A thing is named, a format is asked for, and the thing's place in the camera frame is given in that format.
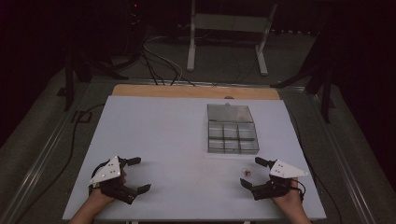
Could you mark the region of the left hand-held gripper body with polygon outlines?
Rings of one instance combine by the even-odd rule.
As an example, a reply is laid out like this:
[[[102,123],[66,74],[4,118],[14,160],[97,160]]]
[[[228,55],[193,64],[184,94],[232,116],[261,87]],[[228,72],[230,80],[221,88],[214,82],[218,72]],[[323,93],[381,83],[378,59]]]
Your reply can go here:
[[[92,172],[89,189],[100,189],[103,194],[118,201],[131,204],[137,196],[134,189],[130,189],[123,182],[123,168],[126,159],[115,156],[100,163]]]

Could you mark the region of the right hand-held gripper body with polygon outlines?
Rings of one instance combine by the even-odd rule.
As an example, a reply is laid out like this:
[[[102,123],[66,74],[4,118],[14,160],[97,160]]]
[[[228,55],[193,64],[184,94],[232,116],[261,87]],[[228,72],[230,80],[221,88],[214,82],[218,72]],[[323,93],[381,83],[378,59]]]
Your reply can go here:
[[[253,186],[250,190],[255,201],[284,196],[289,192],[293,178],[308,175],[308,172],[283,161],[275,160],[275,162],[272,169],[268,167],[270,169],[269,180],[263,185]],[[306,188],[302,185],[299,190],[301,200],[303,200]]]

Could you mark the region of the person's left hand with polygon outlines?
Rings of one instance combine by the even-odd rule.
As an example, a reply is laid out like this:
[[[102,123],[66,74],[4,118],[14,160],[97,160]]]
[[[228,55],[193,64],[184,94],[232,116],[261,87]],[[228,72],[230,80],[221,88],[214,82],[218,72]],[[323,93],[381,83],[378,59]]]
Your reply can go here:
[[[115,202],[115,199],[106,196],[100,189],[93,189],[87,199],[88,206],[96,209],[104,208],[113,202]]]

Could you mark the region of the person's right hand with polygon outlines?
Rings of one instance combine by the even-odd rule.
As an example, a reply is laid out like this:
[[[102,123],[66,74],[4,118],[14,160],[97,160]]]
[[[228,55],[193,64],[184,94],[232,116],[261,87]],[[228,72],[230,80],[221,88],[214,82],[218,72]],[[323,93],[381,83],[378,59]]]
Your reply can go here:
[[[272,199],[273,203],[277,205],[284,214],[297,214],[304,210],[298,185],[298,179],[293,178],[290,182],[289,192],[284,196]]]

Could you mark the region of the clear plastic compartment box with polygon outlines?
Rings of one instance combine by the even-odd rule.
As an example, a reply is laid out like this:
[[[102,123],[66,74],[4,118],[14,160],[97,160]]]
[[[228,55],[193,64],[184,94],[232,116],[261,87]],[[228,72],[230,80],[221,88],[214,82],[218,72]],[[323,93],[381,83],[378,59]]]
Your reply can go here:
[[[247,105],[207,105],[208,152],[255,155],[260,151]]]

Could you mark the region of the black tripod stand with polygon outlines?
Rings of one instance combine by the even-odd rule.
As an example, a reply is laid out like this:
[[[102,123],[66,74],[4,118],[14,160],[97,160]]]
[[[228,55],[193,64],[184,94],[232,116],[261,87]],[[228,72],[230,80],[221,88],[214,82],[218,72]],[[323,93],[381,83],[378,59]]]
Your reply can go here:
[[[307,94],[317,94],[318,91],[321,91],[320,114],[327,123],[330,122],[329,108],[334,60],[332,44],[332,37],[320,32],[299,72],[293,77],[271,85],[271,88],[283,89],[301,79],[310,77],[304,91]]]
[[[95,69],[98,69],[101,72],[104,72],[106,75],[113,77],[114,79],[127,79],[127,77],[121,76],[109,67],[106,67],[95,61],[80,49],[69,46],[66,50],[64,60],[65,87],[60,88],[60,90],[58,91],[59,96],[65,97],[64,111],[68,111],[71,108],[71,105],[74,103],[74,75],[77,75],[78,79],[82,82],[89,82],[92,79],[92,77],[80,76],[78,74],[78,70],[81,70],[84,66],[89,65],[91,65]]]

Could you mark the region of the white metal stand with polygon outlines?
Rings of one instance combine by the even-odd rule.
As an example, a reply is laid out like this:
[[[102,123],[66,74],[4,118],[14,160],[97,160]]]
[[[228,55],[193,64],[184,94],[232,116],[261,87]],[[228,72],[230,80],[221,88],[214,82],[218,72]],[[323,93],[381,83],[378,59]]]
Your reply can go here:
[[[262,40],[255,46],[256,61],[262,76],[268,75],[268,68],[264,59],[263,50],[270,34],[277,4],[270,5],[266,17],[249,17],[236,15],[205,14],[196,12],[196,0],[191,0],[190,46],[187,58],[187,70],[193,71],[195,64],[195,32],[197,29],[209,31],[236,31],[261,33]]]

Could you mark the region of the metal floor rail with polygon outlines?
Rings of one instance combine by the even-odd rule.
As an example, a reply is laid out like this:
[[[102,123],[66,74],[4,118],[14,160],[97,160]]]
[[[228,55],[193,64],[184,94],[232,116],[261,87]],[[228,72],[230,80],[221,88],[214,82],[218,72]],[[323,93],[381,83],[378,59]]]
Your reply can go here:
[[[335,159],[335,163],[337,164],[340,175],[343,177],[349,197],[354,203],[357,213],[361,219],[361,223],[377,224],[375,217],[361,192],[361,188],[347,163],[347,159],[342,152],[341,146],[335,136],[335,132],[332,130],[331,124],[327,123],[321,115],[321,102],[319,98],[313,94],[308,94],[307,97],[314,108],[316,117],[319,119],[326,138],[330,141],[331,152]]]
[[[77,84],[70,106],[55,89],[46,88],[0,148],[0,224],[12,224],[20,215],[88,88]]]

